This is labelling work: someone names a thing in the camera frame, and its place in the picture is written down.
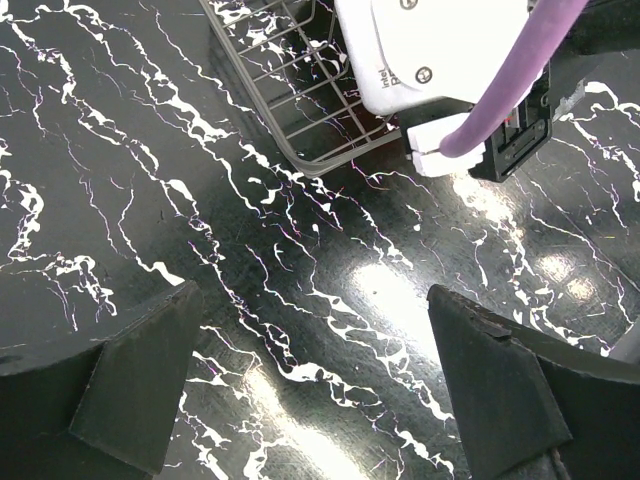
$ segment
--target black bracket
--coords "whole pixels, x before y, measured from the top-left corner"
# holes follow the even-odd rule
[[[545,68],[527,98],[487,139],[482,162],[469,170],[472,177],[504,182],[551,139],[550,70]]]

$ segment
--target black marble floor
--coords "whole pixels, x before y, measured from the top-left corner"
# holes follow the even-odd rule
[[[221,58],[197,0],[0,0],[0,348],[196,280],[160,478],[468,478],[430,285],[603,355],[638,317],[640,55],[500,186],[307,180]]]

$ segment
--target wire basket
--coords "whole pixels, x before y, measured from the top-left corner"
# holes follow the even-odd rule
[[[284,156],[317,177],[400,138],[363,106],[336,12],[324,0],[200,0]]]

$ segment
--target purple cable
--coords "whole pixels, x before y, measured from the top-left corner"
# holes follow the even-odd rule
[[[538,0],[498,74],[465,122],[440,142],[457,158],[489,138],[536,80],[589,0]]]

